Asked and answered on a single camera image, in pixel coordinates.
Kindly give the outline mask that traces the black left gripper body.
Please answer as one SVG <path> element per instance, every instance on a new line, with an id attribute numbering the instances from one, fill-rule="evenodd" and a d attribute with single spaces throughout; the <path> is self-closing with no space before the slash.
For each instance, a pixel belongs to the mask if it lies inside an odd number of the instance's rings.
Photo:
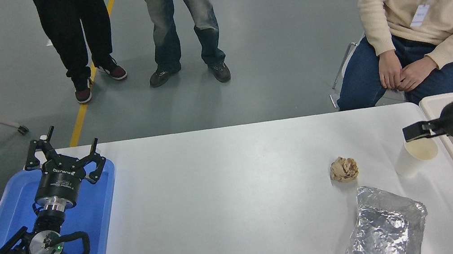
<path id="1" fill-rule="evenodd" d="M 35 203 L 45 206 L 47 201 L 60 198 L 66 201 L 66 208 L 75 207 L 82 179 L 86 172 L 78 165 L 78 158 L 59 156 L 42 165 L 40 184 Z"/>

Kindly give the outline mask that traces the seated person's left hand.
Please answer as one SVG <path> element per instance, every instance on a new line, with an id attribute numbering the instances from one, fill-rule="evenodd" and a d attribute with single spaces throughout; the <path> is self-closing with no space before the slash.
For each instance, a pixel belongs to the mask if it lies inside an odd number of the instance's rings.
<path id="1" fill-rule="evenodd" d="M 412 62 L 401 70 L 396 88 L 404 92 L 413 91 L 437 68 L 437 63 L 429 56 Z"/>

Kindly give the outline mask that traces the seated person's right hand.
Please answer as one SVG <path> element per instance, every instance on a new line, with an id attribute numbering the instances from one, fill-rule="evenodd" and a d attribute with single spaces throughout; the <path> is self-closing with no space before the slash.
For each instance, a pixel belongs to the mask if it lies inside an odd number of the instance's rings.
<path id="1" fill-rule="evenodd" d="M 399 89 L 401 87 L 402 65 L 394 50 L 385 51 L 378 56 L 378 69 L 383 88 Z"/>

